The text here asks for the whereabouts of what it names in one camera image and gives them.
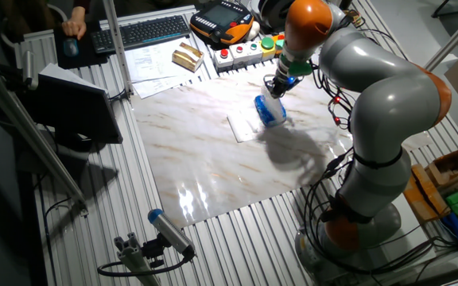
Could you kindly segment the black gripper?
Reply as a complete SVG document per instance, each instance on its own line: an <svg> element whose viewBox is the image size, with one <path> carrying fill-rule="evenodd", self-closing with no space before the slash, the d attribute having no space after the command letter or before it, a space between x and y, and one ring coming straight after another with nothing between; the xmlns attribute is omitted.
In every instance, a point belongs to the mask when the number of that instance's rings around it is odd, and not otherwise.
<svg viewBox="0 0 458 286"><path fill-rule="evenodd" d="M285 76L283 74L275 75L272 86L267 87L272 98L283 98L286 93L299 84L301 77Z"/></svg>

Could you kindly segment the person's hand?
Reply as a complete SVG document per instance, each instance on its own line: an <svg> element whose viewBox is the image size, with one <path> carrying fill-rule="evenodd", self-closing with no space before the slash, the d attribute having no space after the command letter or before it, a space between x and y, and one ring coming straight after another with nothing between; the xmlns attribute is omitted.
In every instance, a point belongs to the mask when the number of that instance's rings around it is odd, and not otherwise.
<svg viewBox="0 0 458 286"><path fill-rule="evenodd" d="M68 37L75 37L80 40L87 31L87 25L84 19L71 18L62 23L64 34Z"/></svg>

